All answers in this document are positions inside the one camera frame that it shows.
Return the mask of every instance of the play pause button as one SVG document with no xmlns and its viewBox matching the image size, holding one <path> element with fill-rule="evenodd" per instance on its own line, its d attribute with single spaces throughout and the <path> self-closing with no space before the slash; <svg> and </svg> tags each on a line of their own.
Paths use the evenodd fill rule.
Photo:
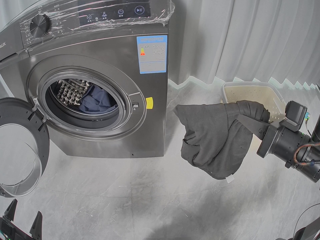
<svg viewBox="0 0 320 240">
<path fill-rule="evenodd" d="M 141 15 L 144 13 L 144 7 L 143 6 L 137 6 L 135 9 L 134 9 L 134 12 L 138 15 Z"/>
</svg>

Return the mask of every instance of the plastic basket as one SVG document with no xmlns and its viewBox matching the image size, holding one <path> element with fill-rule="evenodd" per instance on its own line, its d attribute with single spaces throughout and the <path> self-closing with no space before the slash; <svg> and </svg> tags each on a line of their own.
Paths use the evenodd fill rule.
<svg viewBox="0 0 320 240">
<path fill-rule="evenodd" d="M 286 103 L 277 88 L 268 82 L 225 82 L 222 102 L 259 102 L 270 112 L 270 122 L 285 116 Z"/>
</svg>

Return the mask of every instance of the washing machine door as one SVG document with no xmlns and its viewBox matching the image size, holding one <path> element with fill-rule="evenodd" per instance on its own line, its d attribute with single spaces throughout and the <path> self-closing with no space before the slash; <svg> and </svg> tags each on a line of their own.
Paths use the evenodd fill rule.
<svg viewBox="0 0 320 240">
<path fill-rule="evenodd" d="M 25 196 L 37 186 L 49 157 L 44 121 L 43 115 L 24 100 L 0 99 L 1 196 Z"/>
</svg>

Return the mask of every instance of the black cloth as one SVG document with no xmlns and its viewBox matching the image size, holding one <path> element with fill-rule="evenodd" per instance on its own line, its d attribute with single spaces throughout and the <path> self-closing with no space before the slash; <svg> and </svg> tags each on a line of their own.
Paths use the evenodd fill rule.
<svg viewBox="0 0 320 240">
<path fill-rule="evenodd" d="M 174 109 L 186 127 L 181 156 L 217 180 L 234 174 L 241 166 L 252 133 L 237 119 L 238 114 L 268 122 L 270 113 L 253 101 L 214 105 L 178 105 Z"/>
<path fill-rule="evenodd" d="M 97 85 L 91 85 L 81 98 L 79 109 L 87 114 L 100 114 L 116 109 L 118 105 L 112 105 L 106 90 Z"/>
</svg>

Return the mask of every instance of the floor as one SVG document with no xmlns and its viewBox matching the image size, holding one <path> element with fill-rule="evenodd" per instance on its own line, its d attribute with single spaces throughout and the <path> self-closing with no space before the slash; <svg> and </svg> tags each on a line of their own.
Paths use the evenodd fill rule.
<svg viewBox="0 0 320 240">
<path fill-rule="evenodd" d="M 180 156 L 184 127 L 173 113 L 177 104 L 221 101 L 222 81 L 169 85 L 166 153 L 150 159 L 69 157 L 51 143 L 48 166 L 35 191 L 17 198 L 15 224 L 29 232 L 38 211 L 43 239 L 269 239 L 290 238 L 300 214 L 320 203 L 315 184 L 269 154 L 256 155 L 253 138 L 244 163 L 230 184 L 215 180 Z M 320 112 L 315 88 L 273 82 L 285 101 L 308 107 L 309 128 Z M 0 211 L 11 199 L 0 198 Z M 315 207 L 298 228 L 319 216 Z"/>
</svg>

